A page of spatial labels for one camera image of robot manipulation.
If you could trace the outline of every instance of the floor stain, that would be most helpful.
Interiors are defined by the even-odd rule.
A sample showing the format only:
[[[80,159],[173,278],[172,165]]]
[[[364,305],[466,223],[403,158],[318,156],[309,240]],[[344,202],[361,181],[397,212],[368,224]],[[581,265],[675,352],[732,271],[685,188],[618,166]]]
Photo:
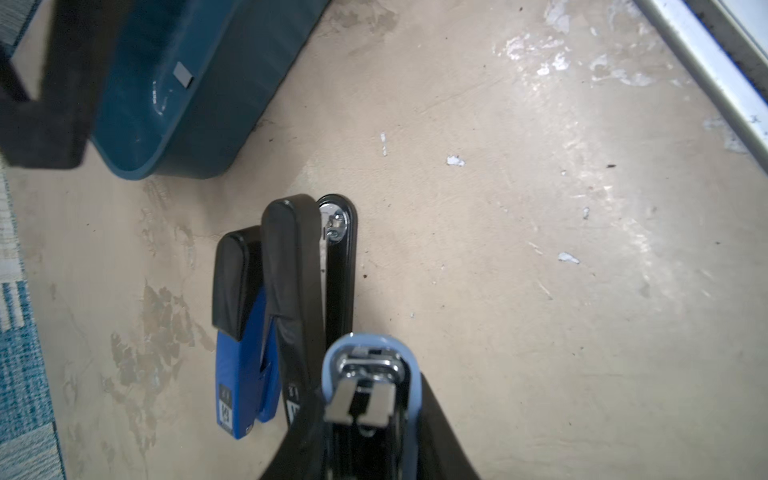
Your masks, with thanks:
[[[384,6],[380,0],[337,0],[321,20],[321,24],[329,30],[321,35],[367,25],[372,34],[383,36],[393,31],[398,21],[397,12]]]
[[[197,250],[195,250],[192,230],[186,225],[181,225],[174,231],[174,234],[176,240],[180,241],[184,248],[184,255],[187,258],[187,266],[194,270],[195,262],[197,261]]]
[[[61,443],[68,478],[83,478],[85,460],[83,459],[83,429],[79,423],[65,430],[66,441]]]
[[[74,406],[78,401],[78,377],[72,370],[72,362],[67,362],[64,366],[64,385],[61,387],[64,391],[64,401],[68,406]]]
[[[638,291],[645,298],[650,298],[650,283],[646,282]]]
[[[107,466],[109,467],[109,471],[112,471],[112,468],[114,467],[114,449],[112,448],[112,445],[109,445],[104,440],[101,441],[101,453],[104,454],[104,458],[107,460]]]
[[[124,408],[128,429],[146,468],[146,453],[157,441],[157,423],[163,415],[157,399],[178,377],[183,349],[199,341],[205,350],[213,352],[216,343],[192,320],[182,296],[172,295],[165,287],[155,291],[147,284],[143,304],[139,341],[112,333],[112,360],[117,372],[102,379],[101,386]]]
[[[171,206],[171,197],[165,180],[159,177],[149,177],[144,180],[144,192],[147,194],[150,204],[161,210],[168,210]]]

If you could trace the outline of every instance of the teal storage tub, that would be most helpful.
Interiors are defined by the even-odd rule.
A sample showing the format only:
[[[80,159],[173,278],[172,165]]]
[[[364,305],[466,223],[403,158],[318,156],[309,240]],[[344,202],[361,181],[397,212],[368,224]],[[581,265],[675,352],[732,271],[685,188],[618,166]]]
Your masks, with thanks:
[[[92,140],[119,177],[234,161],[328,0],[136,0]]]

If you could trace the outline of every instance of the concrete floor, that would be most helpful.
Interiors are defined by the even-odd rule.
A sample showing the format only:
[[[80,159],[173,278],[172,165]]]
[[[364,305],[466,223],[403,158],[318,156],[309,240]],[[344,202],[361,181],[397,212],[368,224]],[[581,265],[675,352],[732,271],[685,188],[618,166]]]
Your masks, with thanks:
[[[8,171],[68,476],[259,475],[285,420],[216,425],[214,247],[338,192],[356,329],[410,345],[483,478],[765,478],[768,178],[740,148],[629,2],[333,0],[223,176],[120,180],[93,147]]]

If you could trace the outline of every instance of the debris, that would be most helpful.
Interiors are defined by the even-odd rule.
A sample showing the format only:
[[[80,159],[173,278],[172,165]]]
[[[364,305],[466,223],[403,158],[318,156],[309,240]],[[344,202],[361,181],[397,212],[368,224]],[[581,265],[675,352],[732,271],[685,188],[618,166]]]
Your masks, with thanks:
[[[536,253],[538,253],[539,255],[544,255],[544,254],[541,252],[541,250],[539,250],[539,249],[538,249],[538,245],[537,245],[537,244],[535,244],[535,243],[532,243],[532,242],[527,242],[527,243],[528,243],[528,245],[530,245],[531,247],[533,247],[533,250],[534,250]]]
[[[567,70],[570,64],[571,63],[565,59],[565,53],[563,52],[560,52],[557,55],[555,55],[554,61],[552,62],[552,66],[554,67],[555,70],[558,70],[558,71]]]
[[[568,252],[560,252],[558,260],[561,262],[581,263],[581,261]]]
[[[451,155],[450,157],[445,159],[445,162],[448,165],[455,165],[457,167],[464,167],[466,165],[466,163],[457,155]]]
[[[546,293],[546,294],[547,294],[547,298],[549,298],[550,300],[554,300],[554,299],[552,298],[552,294],[551,294],[551,293],[549,293],[549,290],[547,290],[547,287],[546,287],[546,286],[544,286],[544,285],[542,285],[540,280],[537,280],[537,281],[538,281],[538,285],[541,287],[541,289],[542,289],[542,290],[544,290],[544,293]]]

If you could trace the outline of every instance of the paint chip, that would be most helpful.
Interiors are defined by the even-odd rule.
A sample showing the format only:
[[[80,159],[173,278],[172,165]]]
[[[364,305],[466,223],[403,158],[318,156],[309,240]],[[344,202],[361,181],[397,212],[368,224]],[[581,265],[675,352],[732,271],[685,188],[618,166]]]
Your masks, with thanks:
[[[450,157],[445,159],[445,162],[448,165],[454,165],[456,167],[464,167],[466,165],[466,162],[464,162],[461,158],[459,158],[457,155],[451,155]]]
[[[555,55],[554,61],[552,62],[552,66],[558,71],[567,70],[570,64],[571,63],[565,59],[565,53],[562,51]]]
[[[571,262],[576,264],[581,263],[581,261],[578,258],[574,257],[568,252],[560,252],[558,254],[558,260],[560,260],[561,262]]]

